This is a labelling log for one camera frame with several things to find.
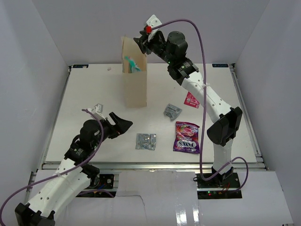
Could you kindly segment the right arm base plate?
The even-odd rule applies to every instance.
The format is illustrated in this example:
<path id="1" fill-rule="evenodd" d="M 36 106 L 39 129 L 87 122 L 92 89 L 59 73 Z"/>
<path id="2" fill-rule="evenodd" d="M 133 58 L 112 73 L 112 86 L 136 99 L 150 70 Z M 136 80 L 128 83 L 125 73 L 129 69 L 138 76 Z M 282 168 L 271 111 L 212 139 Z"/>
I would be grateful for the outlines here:
<path id="1" fill-rule="evenodd" d="M 197 183 L 199 199 L 226 199 L 241 195 L 241 192 L 238 191 L 241 183 L 237 173 L 233 173 L 222 182 L 217 177 L 205 181 L 200 174 L 196 174 L 193 181 Z"/>

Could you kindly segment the purple Fox's candy bag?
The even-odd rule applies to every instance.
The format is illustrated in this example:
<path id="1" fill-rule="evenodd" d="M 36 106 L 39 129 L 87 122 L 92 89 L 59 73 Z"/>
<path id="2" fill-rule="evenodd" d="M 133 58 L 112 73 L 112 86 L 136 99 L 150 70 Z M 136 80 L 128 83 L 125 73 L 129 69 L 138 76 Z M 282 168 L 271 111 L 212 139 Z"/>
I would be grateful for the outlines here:
<path id="1" fill-rule="evenodd" d="M 173 151 L 200 154 L 198 132 L 198 125 L 190 122 L 177 121 L 175 123 Z"/>

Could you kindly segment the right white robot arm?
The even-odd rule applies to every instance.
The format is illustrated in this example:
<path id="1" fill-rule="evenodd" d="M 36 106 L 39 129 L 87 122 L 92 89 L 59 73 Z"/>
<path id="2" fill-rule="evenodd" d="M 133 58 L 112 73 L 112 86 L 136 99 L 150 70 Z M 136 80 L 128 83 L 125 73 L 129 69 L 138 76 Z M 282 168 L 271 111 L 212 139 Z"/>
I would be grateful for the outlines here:
<path id="1" fill-rule="evenodd" d="M 166 62 L 172 79 L 190 92 L 203 106 L 205 115 L 209 115 L 213 124 L 206 133 L 214 147 L 212 176 L 209 179 L 216 187 L 225 187 L 233 174 L 231 151 L 241 123 L 241 108 L 233 108 L 224 102 L 205 81 L 205 72 L 200 72 L 187 58 L 188 44 L 183 33 L 173 31 L 165 38 L 161 31 L 142 30 L 140 35 L 134 41 L 141 52 L 148 55 L 154 53 Z"/>

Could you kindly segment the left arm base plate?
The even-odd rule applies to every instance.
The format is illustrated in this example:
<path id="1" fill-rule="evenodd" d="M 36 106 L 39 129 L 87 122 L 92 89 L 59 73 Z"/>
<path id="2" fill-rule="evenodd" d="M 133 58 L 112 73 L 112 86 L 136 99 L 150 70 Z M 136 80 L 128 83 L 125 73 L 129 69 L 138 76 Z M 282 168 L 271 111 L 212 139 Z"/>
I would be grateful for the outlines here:
<path id="1" fill-rule="evenodd" d="M 99 174 L 94 179 L 91 179 L 91 189 L 112 189 L 114 186 L 113 174 Z"/>

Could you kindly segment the teal snack packet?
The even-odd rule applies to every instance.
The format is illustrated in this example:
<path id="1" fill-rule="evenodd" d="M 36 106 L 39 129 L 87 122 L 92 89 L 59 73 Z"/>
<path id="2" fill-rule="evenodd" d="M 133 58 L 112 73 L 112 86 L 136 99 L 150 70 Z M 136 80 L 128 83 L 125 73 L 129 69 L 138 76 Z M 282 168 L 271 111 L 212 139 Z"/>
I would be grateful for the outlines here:
<path id="1" fill-rule="evenodd" d="M 129 64 L 129 73 L 141 72 L 141 69 L 138 67 L 137 63 L 133 60 L 133 58 L 129 56 L 124 57 Z"/>

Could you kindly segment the grey candy sachet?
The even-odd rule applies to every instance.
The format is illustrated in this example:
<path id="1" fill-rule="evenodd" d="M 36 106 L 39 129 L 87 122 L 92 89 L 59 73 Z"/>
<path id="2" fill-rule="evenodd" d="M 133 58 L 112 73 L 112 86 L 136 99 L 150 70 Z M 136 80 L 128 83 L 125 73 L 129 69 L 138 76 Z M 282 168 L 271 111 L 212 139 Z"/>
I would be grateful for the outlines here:
<path id="1" fill-rule="evenodd" d="M 166 117 L 168 117 L 170 119 L 170 121 L 174 121 L 175 119 L 177 119 L 177 117 L 181 114 L 182 109 L 172 105 L 172 104 L 168 104 L 164 110 L 164 115 Z"/>

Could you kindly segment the silver foil sachet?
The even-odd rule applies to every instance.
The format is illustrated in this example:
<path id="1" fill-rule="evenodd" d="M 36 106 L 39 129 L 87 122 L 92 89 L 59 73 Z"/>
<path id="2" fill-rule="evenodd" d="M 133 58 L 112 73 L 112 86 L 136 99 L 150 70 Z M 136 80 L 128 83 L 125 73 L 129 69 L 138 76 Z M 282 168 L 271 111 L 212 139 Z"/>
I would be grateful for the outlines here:
<path id="1" fill-rule="evenodd" d="M 135 148 L 138 150 L 155 150 L 157 135 L 156 134 L 136 134 Z"/>

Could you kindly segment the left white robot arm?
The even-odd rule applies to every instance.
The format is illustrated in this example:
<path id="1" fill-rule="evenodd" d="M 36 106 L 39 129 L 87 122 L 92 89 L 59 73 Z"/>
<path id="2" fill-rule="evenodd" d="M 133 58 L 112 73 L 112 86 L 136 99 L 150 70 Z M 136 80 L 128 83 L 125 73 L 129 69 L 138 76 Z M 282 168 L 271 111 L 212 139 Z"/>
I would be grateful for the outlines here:
<path id="1" fill-rule="evenodd" d="M 53 176 L 42 180 L 44 186 L 26 204 L 15 208 L 20 226 L 53 226 L 62 210 L 86 188 L 99 184 L 100 170 L 89 164 L 106 139 L 114 139 L 126 133 L 133 125 L 111 112 L 111 124 L 101 113 L 92 113 L 73 139 Z"/>

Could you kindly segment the pink red snack packet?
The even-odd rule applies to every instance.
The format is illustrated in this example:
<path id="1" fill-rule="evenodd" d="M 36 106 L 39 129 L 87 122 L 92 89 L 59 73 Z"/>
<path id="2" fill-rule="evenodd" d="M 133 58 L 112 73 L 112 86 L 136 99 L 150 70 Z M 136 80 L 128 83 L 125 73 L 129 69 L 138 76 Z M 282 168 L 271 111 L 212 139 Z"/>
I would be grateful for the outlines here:
<path id="1" fill-rule="evenodd" d="M 184 104 L 190 107 L 199 108 L 199 101 L 190 92 L 187 93 Z"/>

